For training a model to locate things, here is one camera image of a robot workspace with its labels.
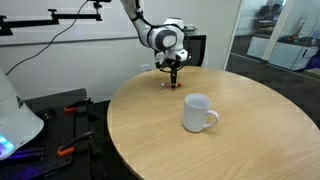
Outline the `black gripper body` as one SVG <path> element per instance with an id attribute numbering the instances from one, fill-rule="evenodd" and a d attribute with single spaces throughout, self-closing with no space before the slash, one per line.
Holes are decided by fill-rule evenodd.
<path id="1" fill-rule="evenodd" d="M 170 73 L 173 70 L 179 71 L 186 66 L 185 61 L 169 59 L 161 51 L 155 51 L 155 66 L 161 72 Z"/>

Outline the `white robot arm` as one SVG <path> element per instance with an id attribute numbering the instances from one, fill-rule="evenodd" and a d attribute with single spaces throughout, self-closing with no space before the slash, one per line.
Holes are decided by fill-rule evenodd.
<path id="1" fill-rule="evenodd" d="M 170 68 L 170 86 L 176 88 L 177 72 L 183 68 L 181 62 L 189 59 L 189 52 L 183 45 L 186 37 L 183 20 L 169 17 L 164 24 L 152 25 L 144 18 L 140 0 L 120 2 L 133 23 L 141 44 L 154 50 L 156 67 L 162 72 Z"/>

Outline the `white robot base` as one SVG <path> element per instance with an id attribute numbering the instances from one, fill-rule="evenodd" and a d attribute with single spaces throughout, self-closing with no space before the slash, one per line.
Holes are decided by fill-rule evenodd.
<path id="1" fill-rule="evenodd" d="M 0 70 L 0 160 L 10 157 L 44 128 Z"/>

